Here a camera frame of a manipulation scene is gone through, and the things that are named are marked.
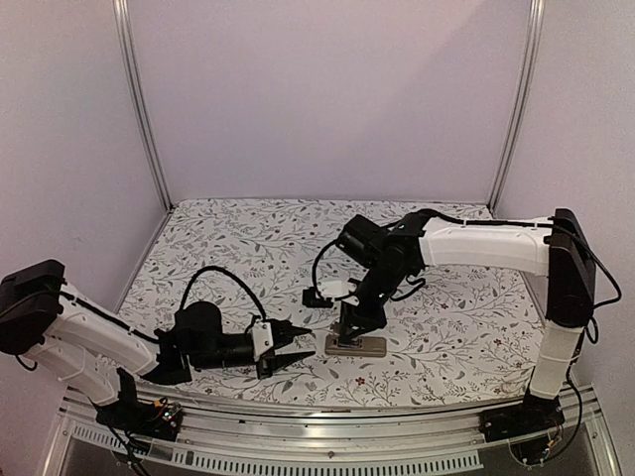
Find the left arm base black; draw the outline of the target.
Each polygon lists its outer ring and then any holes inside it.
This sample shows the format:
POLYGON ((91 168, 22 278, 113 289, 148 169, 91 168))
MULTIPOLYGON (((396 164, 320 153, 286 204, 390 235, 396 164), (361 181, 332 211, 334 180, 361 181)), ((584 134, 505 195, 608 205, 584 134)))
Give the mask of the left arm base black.
POLYGON ((115 401, 107 405, 94 404, 96 420, 127 434, 176 441, 184 416, 182 406, 166 398, 143 403, 138 399, 133 376, 123 368, 117 368, 116 375, 119 390, 115 392, 115 401))

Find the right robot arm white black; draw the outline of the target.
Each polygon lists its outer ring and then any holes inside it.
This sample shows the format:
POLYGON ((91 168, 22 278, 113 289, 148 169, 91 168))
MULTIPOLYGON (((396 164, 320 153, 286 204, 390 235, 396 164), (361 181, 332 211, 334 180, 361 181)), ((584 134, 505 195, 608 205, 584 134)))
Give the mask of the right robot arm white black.
POLYGON ((434 209, 406 214, 390 226, 355 215, 335 245, 367 273, 341 296, 339 339, 348 343, 382 329, 385 304, 424 268, 490 267, 548 280, 546 329, 529 381, 529 398, 513 423, 533 432, 548 420, 584 329, 600 306, 595 278, 606 269, 591 251, 575 215, 566 208, 532 221, 461 220, 434 209))

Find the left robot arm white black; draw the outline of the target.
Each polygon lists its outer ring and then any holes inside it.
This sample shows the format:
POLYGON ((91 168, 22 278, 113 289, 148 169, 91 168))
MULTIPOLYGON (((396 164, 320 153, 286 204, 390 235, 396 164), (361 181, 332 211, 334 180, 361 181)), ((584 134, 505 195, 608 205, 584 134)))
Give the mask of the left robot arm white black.
POLYGON ((281 351, 307 329, 257 310, 244 331, 226 333, 215 304, 183 301, 171 329, 148 335, 80 293, 62 263, 46 260, 1 280, 1 351, 43 365, 137 430, 147 409, 124 393, 137 378, 175 386, 194 371, 252 367, 264 380, 311 357, 281 351))

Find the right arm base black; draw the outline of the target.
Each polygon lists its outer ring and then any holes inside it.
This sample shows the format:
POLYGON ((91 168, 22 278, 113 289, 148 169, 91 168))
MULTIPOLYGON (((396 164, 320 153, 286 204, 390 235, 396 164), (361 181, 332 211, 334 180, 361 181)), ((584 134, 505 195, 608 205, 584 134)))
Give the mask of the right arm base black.
POLYGON ((479 414, 478 430, 486 442, 555 428, 565 422, 560 398, 544 399, 527 391, 519 404, 479 414))

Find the white remote control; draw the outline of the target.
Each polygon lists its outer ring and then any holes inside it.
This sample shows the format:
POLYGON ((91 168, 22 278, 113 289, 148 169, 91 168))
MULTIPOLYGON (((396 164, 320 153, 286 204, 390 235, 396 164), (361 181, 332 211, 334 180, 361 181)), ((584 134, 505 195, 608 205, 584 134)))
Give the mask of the white remote control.
POLYGON ((324 353, 344 357, 383 358, 387 355, 387 344, 383 337, 368 336, 341 344, 336 335, 329 335, 325 340, 324 353))

